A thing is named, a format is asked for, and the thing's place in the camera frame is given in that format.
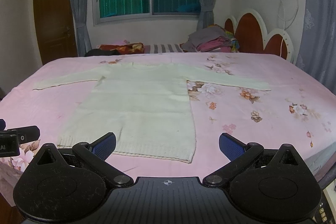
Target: red headboard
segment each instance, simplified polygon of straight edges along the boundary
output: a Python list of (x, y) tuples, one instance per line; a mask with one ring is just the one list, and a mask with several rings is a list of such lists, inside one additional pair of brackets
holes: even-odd
[(291, 61), (293, 44), (288, 33), (281, 29), (274, 29), (269, 34), (266, 25), (260, 16), (253, 9), (247, 9), (236, 22), (230, 16), (224, 24), (224, 28), (232, 33), (238, 40), (240, 52), (274, 54)]

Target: metal screw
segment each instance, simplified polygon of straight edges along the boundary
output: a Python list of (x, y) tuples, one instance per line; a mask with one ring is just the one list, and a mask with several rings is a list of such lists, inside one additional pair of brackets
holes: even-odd
[(217, 184), (222, 181), (222, 178), (218, 175), (212, 175), (212, 176), (207, 176), (205, 180), (211, 184)]
[(119, 176), (116, 176), (114, 178), (114, 181), (118, 184), (125, 184), (127, 182), (129, 182), (131, 179), (129, 176), (125, 176), (125, 175), (119, 175)]

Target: white sweater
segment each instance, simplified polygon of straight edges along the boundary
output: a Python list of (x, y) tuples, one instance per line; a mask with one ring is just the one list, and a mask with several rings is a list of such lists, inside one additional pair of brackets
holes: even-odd
[(104, 65), (37, 83), (35, 89), (98, 81), (61, 132), (60, 146), (91, 143), (108, 132), (116, 154), (190, 163), (196, 135), (186, 81), (269, 90), (267, 83), (180, 64)]

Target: floral bedsheet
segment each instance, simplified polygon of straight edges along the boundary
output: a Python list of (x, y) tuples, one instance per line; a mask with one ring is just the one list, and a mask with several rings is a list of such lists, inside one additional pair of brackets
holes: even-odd
[(274, 55), (245, 53), (166, 53), (65, 58), (43, 66), (0, 103), (7, 128), (37, 125), (40, 140), (20, 146), (17, 157), (0, 159), (0, 191), (10, 193), (43, 143), (56, 142), (65, 120), (86, 98), (95, 82), (32, 90), (35, 82), (91, 69), (104, 63), (181, 63), (217, 73), (248, 77), (270, 84), (270, 91), (187, 81), (196, 129), (193, 162), (111, 155), (106, 161), (138, 176), (190, 177), (202, 180), (227, 164), (218, 139), (227, 132), (244, 143), (277, 149), (291, 143), (317, 179), (336, 161), (336, 96), (312, 77)]

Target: striped pillow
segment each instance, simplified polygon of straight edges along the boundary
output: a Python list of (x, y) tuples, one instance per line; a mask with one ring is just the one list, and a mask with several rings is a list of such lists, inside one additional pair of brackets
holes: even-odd
[(165, 53), (165, 52), (183, 52), (180, 45), (178, 44), (154, 44), (154, 45), (146, 45), (144, 47), (144, 53)]

